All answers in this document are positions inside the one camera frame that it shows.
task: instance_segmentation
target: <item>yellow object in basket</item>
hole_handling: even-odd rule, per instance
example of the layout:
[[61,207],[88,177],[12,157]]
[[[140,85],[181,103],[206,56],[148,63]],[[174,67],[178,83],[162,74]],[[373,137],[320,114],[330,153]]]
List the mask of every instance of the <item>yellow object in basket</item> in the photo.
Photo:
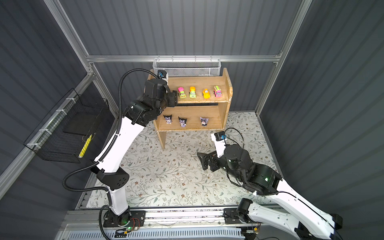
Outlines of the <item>yellow object in basket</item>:
[[79,158],[84,157],[85,151],[87,151],[87,148],[88,148],[89,143],[91,142],[91,140],[92,140],[92,135],[90,135],[89,138],[87,139],[87,141],[85,141],[84,147],[80,151]]

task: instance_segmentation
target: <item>orange and green toy car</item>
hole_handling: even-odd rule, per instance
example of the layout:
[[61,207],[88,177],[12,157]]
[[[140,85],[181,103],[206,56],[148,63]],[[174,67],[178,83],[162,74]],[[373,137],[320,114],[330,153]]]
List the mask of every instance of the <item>orange and green toy car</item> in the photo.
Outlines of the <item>orange and green toy car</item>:
[[190,98],[195,98],[196,97],[196,88],[195,87],[190,87],[189,88],[189,97]]
[[184,93],[183,87],[179,87],[177,90],[179,91],[180,98],[186,98],[187,97],[187,95]]
[[203,90],[203,97],[204,98],[210,98],[211,97],[207,88]]

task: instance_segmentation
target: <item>wire mesh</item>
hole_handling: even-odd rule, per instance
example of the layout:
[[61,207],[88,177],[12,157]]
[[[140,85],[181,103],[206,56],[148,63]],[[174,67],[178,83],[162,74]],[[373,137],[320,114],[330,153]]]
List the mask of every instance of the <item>wire mesh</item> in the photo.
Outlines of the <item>wire mesh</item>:
[[[39,130],[42,133],[35,142],[24,145],[43,160],[79,163],[86,154],[84,145],[92,144],[108,109],[106,99],[76,95],[65,107],[56,110],[58,114],[46,128]],[[71,131],[79,123],[81,131]]]
[[187,76],[219,76],[221,62],[168,62],[159,59],[153,60],[153,71],[157,74],[159,70],[165,70],[169,77]]

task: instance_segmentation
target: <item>black mounting plate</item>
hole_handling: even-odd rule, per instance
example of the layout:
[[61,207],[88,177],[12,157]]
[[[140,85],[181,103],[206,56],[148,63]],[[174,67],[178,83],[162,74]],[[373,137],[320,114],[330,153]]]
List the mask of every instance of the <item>black mounting plate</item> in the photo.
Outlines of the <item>black mounting plate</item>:
[[224,209],[225,224],[238,224],[242,223],[237,216],[237,208]]
[[[133,224],[135,224],[135,227],[143,226],[144,220],[145,220],[145,211],[131,211],[131,218],[137,218],[139,221],[130,221],[130,223],[125,227],[133,227]],[[111,214],[111,211],[109,210],[105,216],[108,219],[104,219],[103,227],[119,227],[118,226],[118,217]]]

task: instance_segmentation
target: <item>floral tablecloth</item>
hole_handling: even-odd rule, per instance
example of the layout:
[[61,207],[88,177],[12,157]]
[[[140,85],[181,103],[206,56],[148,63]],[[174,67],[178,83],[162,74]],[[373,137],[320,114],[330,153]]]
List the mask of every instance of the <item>floral tablecloth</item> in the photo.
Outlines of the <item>floral tablecloth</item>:
[[[178,124],[178,121],[174,120],[172,124]],[[245,149],[254,162],[276,170],[254,113],[229,113],[227,127],[234,127],[243,134]],[[121,167],[130,175],[125,185],[129,205],[232,205],[238,204],[243,197],[258,203],[271,203],[265,197],[255,197],[232,185],[221,169],[216,172],[209,168],[202,170],[196,153],[215,150],[211,133],[213,131],[169,132],[163,150],[154,125],[150,123],[134,140],[121,162]],[[230,129],[227,135],[241,144],[236,131]],[[107,203],[106,193],[96,190],[92,192],[87,207],[101,207]]]

